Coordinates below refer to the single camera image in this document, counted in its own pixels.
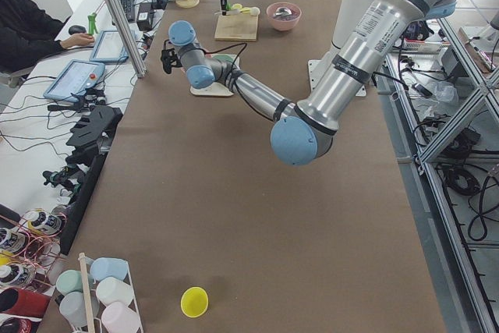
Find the yellow plastic cup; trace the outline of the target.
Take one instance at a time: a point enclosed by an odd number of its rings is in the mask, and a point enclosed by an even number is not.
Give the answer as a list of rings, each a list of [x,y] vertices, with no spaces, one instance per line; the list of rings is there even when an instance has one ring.
[[[189,318],[202,316],[208,306],[208,294],[199,286],[190,287],[182,294],[180,308],[182,313]]]

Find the blue teach pendant near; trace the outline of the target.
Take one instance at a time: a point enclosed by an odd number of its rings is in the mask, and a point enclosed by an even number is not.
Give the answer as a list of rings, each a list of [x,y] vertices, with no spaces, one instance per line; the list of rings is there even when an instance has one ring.
[[[43,93],[54,101],[77,102],[88,89],[95,87],[104,75],[105,64],[73,59]]]

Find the grey plastic cup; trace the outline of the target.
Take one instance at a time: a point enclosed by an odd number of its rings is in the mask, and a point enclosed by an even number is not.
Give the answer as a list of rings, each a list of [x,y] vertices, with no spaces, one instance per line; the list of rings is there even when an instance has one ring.
[[[85,300],[82,292],[74,291],[64,296],[59,304],[60,314],[74,327],[87,326]]]

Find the cream rabbit tray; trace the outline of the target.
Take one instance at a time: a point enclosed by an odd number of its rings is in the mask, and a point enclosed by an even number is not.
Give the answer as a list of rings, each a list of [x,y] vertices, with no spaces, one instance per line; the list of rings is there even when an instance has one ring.
[[[208,58],[212,58],[213,54],[208,54]],[[209,87],[196,89],[195,87],[190,88],[190,93],[197,97],[231,97],[234,94],[223,84],[214,82]]]

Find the person in black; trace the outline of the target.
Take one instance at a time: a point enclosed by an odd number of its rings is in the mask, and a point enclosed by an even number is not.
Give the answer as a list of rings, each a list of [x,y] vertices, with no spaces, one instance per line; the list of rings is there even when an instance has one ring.
[[[1,0],[1,68],[9,72],[30,68],[48,56],[94,43],[87,33],[58,39],[64,26],[32,0]]]

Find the aluminium frame post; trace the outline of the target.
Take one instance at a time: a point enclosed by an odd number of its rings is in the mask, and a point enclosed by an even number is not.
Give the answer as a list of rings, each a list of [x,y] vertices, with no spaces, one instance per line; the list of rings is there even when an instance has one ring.
[[[129,60],[131,61],[137,77],[143,78],[147,72],[146,66],[136,46],[135,37],[129,28],[126,15],[119,0],[104,0],[112,20],[115,22],[123,46],[125,47]]]

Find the blue teach pendant far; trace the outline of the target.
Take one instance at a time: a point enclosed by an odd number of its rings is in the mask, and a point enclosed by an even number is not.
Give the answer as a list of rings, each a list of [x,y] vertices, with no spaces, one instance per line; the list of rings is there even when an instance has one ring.
[[[119,32],[117,30],[102,30],[97,36],[89,60],[114,64],[124,62],[128,57]]]

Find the black keyboard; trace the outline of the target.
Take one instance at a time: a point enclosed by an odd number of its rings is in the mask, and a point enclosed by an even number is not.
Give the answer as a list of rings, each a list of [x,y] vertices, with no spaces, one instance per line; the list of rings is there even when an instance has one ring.
[[[119,0],[122,6],[123,12],[125,13],[126,19],[129,23],[135,21],[135,8],[133,0]]]

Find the large pink bowl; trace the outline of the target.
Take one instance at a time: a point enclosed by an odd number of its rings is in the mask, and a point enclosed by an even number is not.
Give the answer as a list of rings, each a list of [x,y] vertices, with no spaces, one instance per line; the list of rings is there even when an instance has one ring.
[[[270,25],[277,31],[293,29],[299,22],[302,11],[297,5],[289,2],[275,2],[266,9]]]

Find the white ceramic spoon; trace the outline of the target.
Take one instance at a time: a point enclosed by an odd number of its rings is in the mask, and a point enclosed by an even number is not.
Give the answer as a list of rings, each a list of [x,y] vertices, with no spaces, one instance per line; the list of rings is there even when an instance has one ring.
[[[235,15],[239,15],[239,14],[242,14],[241,9],[232,9],[232,10],[228,10],[228,11],[220,11],[220,12],[214,13],[215,16],[235,16]]]

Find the green plastic cup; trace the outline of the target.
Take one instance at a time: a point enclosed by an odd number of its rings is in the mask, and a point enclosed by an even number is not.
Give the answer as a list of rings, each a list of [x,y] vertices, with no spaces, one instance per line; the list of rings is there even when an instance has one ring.
[[[57,278],[55,287],[64,296],[71,292],[83,291],[82,273],[78,270],[63,271]]]

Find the white plastic cup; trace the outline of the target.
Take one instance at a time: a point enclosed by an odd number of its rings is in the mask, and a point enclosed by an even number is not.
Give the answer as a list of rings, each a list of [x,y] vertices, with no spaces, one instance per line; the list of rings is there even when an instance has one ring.
[[[98,283],[96,297],[105,306],[114,302],[129,306],[134,298],[133,287],[117,278],[107,277]]]

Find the black rack stand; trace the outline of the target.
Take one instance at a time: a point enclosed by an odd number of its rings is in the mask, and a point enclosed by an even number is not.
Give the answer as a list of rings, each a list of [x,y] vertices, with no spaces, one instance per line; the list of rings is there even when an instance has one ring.
[[[65,143],[67,146],[74,147],[65,162],[68,165],[91,166],[93,159],[101,152],[97,141],[104,133],[113,137],[122,117],[120,108],[107,105],[97,105],[89,115],[83,115],[71,128],[72,136]]]

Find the green bowl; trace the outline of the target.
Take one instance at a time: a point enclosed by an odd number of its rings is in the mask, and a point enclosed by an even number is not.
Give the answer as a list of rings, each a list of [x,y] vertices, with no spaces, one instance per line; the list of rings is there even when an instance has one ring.
[[[212,58],[215,58],[220,61],[228,62],[228,63],[234,63],[235,65],[239,65],[239,56],[234,55],[234,54],[213,54],[211,56]]]

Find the blue teach pendant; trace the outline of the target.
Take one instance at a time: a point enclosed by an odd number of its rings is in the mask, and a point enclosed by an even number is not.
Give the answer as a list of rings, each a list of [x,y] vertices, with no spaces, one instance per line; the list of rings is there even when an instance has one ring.
[[[43,93],[54,101],[77,102],[88,89],[95,87],[104,75],[105,64],[73,59]]]
[[[117,30],[102,30],[97,36],[89,60],[114,64],[124,62],[128,57],[119,32]]]

